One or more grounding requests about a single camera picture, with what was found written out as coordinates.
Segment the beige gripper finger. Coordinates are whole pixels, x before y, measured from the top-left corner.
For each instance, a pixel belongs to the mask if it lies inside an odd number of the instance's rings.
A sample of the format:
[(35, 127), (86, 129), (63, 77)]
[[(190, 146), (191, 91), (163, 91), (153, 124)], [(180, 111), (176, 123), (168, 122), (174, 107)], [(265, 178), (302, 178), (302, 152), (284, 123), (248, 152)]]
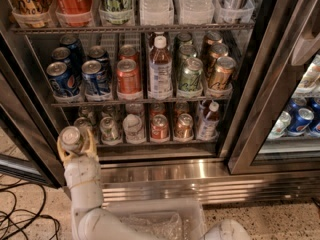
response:
[(61, 138), (57, 140), (57, 150), (60, 157), (60, 160), (63, 164), (69, 163), (72, 159), (77, 158), (77, 155), (74, 152), (68, 152), (62, 147)]
[(98, 154), (97, 154), (97, 146), (94, 135), (90, 129), (86, 130), (86, 139), (83, 144), (82, 151), (86, 154), (89, 158), (98, 161)]

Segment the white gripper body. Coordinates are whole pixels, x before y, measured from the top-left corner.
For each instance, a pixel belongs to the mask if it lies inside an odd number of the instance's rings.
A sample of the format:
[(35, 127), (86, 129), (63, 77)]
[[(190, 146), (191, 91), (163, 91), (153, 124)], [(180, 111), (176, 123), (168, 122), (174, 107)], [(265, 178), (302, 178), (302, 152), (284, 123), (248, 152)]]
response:
[(69, 188), (89, 182), (99, 182), (101, 167), (95, 158), (81, 156), (68, 160), (64, 164), (64, 176)]

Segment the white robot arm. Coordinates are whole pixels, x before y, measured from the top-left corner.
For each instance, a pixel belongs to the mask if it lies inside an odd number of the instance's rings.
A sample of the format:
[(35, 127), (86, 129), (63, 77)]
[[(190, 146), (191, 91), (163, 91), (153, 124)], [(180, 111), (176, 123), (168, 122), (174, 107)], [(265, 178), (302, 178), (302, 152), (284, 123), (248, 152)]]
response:
[(202, 205), (190, 198), (129, 201), (103, 206), (101, 165), (88, 128), (64, 128), (57, 139), (71, 193), (73, 240), (251, 240), (233, 219), (205, 226)]

